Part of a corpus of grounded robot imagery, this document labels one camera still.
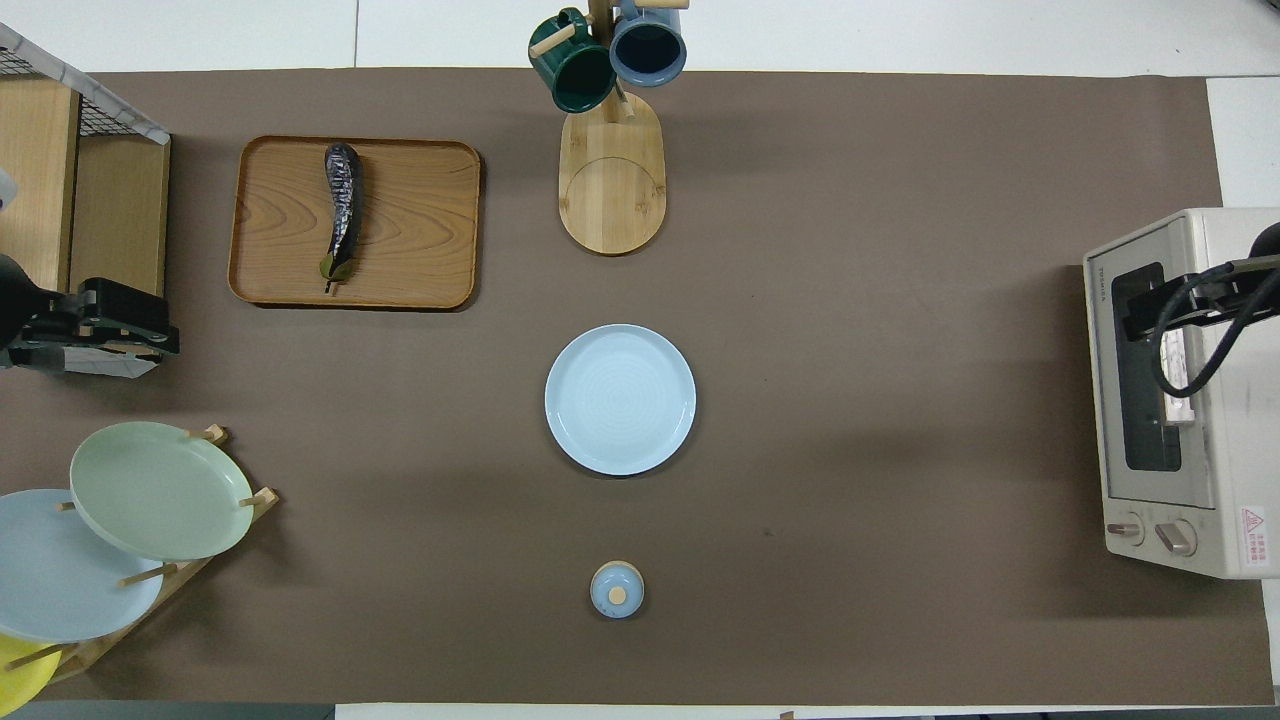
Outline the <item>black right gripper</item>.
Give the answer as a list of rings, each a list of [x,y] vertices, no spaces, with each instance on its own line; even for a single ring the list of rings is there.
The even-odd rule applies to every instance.
[[[1146,342],[1158,328],[1262,322],[1277,315],[1277,264],[1224,263],[1165,284],[1120,284],[1120,314],[1124,343]]]

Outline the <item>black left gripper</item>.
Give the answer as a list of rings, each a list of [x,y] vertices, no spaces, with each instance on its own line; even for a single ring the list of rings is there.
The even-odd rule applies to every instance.
[[[65,369],[65,347],[180,354],[180,334],[174,325],[115,323],[168,322],[165,299],[111,279],[86,279],[76,296],[82,314],[96,318],[79,323],[78,311],[64,293],[40,288],[15,260],[1,255],[3,368]],[[26,329],[51,334],[54,342],[29,347],[23,341]]]

